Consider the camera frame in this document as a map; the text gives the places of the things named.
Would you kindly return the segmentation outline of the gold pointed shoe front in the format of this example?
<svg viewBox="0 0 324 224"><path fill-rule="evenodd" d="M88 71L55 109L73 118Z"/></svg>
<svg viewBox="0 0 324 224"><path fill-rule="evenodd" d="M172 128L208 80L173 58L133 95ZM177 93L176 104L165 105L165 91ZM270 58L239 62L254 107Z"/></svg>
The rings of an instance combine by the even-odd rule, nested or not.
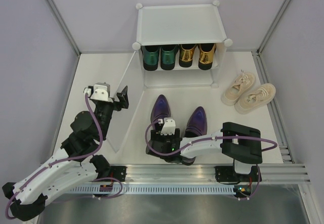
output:
<svg viewBox="0 0 324 224"><path fill-rule="evenodd" d="M198 67L201 70L209 70L212 68L214 54L216 51L215 43L203 43L198 45L199 48L199 60Z"/></svg>

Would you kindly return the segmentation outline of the gold pointed shoe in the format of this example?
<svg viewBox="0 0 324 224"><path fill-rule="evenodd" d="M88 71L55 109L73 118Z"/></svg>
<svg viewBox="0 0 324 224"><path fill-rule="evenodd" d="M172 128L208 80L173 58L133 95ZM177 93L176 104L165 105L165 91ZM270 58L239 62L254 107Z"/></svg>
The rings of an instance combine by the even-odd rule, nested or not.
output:
<svg viewBox="0 0 324 224"><path fill-rule="evenodd" d="M192 66L196 44L179 45L179 65L184 68Z"/></svg>
<svg viewBox="0 0 324 224"><path fill-rule="evenodd" d="M199 48L199 60L198 67L201 70L209 70L212 68L214 54L216 51L215 43L203 43L198 45Z"/></svg>

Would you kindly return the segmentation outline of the green loafer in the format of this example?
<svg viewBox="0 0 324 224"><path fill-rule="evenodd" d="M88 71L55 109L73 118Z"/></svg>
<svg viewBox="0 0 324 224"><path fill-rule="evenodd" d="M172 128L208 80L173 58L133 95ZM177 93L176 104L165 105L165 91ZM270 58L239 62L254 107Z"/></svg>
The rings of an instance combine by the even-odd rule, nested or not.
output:
<svg viewBox="0 0 324 224"><path fill-rule="evenodd" d="M143 46L143 67L147 71L154 71L158 68L159 46Z"/></svg>
<svg viewBox="0 0 324 224"><path fill-rule="evenodd" d="M172 70L175 67L177 44L162 45L160 47L160 66L163 70Z"/></svg>

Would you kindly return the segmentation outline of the purple loafer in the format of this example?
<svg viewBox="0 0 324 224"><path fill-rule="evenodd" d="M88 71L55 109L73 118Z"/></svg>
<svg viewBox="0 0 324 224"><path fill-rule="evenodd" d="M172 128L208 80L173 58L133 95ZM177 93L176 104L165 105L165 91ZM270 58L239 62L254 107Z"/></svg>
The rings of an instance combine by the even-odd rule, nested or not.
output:
<svg viewBox="0 0 324 224"><path fill-rule="evenodd" d="M161 130L162 125L158 124L159 119L170 118L171 110L167 98L164 95L159 95L154 103L151 111L150 121L155 124L152 126L154 130Z"/></svg>
<svg viewBox="0 0 324 224"><path fill-rule="evenodd" d="M202 106L197 107L187 122L184 136L186 138L200 137L207 134L207 116Z"/></svg>

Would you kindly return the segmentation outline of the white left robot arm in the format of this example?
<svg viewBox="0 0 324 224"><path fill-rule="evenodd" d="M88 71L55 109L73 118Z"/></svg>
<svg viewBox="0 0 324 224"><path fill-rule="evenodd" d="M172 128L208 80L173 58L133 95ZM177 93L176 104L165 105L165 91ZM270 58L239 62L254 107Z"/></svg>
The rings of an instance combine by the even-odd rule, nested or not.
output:
<svg viewBox="0 0 324 224"><path fill-rule="evenodd" d="M85 88L84 95L87 110L75 116L70 125L72 133L61 147L25 179L3 185L9 200L5 208L7 219L31 220L61 195L86 182L107 181L104 191L111 191L114 183L123 187L125 167L112 167L98 151L106 139L113 112L129 107L128 88L112 98L110 86L97 83Z"/></svg>

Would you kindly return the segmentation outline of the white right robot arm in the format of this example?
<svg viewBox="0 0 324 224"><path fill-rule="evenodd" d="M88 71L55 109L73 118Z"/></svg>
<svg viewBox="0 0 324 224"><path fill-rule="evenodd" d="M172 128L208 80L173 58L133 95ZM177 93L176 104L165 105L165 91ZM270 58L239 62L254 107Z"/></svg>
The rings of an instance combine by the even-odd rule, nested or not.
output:
<svg viewBox="0 0 324 224"><path fill-rule="evenodd" d="M146 153L168 163L192 165L198 156L221 153L233 160L233 165L215 168L219 183L256 182L262 163L261 133L259 130L233 122L226 122L212 134L188 132L180 137L180 130L171 118L160 120L158 129L149 126L145 132Z"/></svg>

